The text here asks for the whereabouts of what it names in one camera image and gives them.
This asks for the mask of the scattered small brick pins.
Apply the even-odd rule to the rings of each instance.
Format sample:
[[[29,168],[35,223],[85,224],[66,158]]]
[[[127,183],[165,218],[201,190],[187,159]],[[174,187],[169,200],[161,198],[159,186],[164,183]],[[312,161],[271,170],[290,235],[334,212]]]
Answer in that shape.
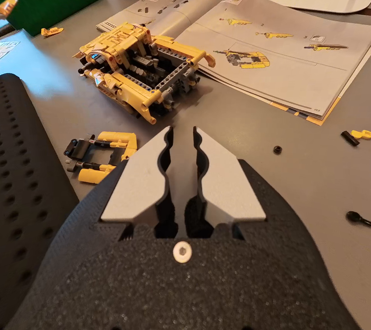
[[[368,130],[352,130],[350,133],[348,131],[343,131],[341,133],[341,137],[345,139],[347,143],[356,147],[360,144],[361,139],[370,140],[371,139],[371,131]]]

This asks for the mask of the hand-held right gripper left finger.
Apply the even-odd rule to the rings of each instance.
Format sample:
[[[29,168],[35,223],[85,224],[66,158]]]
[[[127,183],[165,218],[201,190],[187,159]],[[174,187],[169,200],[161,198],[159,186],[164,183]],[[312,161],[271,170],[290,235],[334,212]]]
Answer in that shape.
[[[176,237],[178,225],[166,173],[173,140],[173,127],[167,126],[127,160],[101,215],[103,222],[146,224],[154,228],[157,238]]]

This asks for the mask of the yellow toy brick car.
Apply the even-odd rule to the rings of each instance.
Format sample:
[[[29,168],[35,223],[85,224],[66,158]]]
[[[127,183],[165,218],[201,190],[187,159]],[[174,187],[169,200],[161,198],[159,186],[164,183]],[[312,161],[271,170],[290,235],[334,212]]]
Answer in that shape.
[[[80,47],[74,55],[80,76],[91,80],[106,97],[129,114],[154,125],[157,115],[174,107],[199,82],[199,62],[214,68],[215,58],[169,36],[153,36],[143,25],[124,22]]]

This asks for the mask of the printed paper sheet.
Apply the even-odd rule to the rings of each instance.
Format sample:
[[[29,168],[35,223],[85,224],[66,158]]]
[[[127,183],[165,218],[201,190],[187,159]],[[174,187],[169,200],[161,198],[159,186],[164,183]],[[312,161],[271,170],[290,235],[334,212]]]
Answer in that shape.
[[[17,45],[19,41],[1,41],[0,42],[0,59],[5,57],[9,52],[11,52]]]

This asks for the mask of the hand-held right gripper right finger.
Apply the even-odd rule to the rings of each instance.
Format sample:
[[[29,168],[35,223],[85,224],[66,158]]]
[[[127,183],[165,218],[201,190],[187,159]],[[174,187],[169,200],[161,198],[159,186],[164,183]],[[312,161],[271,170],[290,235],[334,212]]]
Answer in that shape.
[[[192,232],[212,233],[219,224],[265,221],[264,212],[241,161],[198,127],[197,194],[192,200]]]

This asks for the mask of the open instruction booklet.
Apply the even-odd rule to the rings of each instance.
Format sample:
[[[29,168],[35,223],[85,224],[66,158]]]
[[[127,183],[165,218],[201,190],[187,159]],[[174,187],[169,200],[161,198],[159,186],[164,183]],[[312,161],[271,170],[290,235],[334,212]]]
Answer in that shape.
[[[270,0],[138,0],[96,25],[144,24],[210,53],[199,69],[245,94],[323,119],[370,57],[369,22],[331,20]]]

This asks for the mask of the black ball-ended pin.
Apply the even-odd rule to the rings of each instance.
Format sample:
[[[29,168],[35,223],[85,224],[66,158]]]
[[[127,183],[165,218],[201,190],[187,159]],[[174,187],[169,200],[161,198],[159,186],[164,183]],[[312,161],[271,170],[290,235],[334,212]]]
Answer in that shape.
[[[371,227],[371,221],[363,218],[359,213],[354,211],[349,211],[346,213],[346,218],[348,221],[353,223],[361,223],[368,227]]]

